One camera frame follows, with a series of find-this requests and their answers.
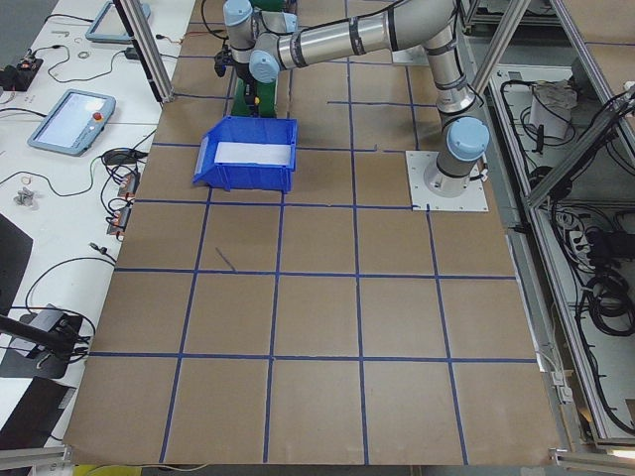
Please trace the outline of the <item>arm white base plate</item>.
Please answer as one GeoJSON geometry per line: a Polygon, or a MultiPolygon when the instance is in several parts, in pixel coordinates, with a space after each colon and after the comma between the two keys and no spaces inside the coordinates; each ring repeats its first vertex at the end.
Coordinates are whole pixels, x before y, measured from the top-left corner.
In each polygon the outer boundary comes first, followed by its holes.
{"type": "Polygon", "coordinates": [[[437,168],[436,151],[407,151],[411,207],[420,211],[488,212],[477,166],[465,178],[448,178],[437,168]]]}

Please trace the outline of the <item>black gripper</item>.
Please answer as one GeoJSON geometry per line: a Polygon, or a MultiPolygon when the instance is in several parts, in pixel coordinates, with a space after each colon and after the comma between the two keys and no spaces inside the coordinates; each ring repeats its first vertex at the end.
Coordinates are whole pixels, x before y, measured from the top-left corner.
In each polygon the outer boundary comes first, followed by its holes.
{"type": "Polygon", "coordinates": [[[241,94],[244,99],[256,99],[258,97],[258,81],[250,72],[249,67],[238,66],[236,74],[242,84],[238,94],[241,94]]]}

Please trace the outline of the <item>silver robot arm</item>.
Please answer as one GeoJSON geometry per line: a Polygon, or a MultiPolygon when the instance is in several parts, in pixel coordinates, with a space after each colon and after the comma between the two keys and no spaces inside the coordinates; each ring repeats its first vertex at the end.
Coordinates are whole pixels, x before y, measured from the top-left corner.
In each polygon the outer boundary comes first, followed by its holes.
{"type": "Polygon", "coordinates": [[[217,75],[228,67],[236,70],[252,110],[258,108],[259,87],[276,82],[283,70],[422,47],[437,90],[444,137],[442,150],[425,169],[425,185],[446,198],[467,190],[490,134],[471,114],[478,92],[461,66],[453,2],[396,1],[375,12],[305,28],[296,15],[265,10],[252,1],[227,1],[222,13],[226,36],[214,69],[217,75]]]}

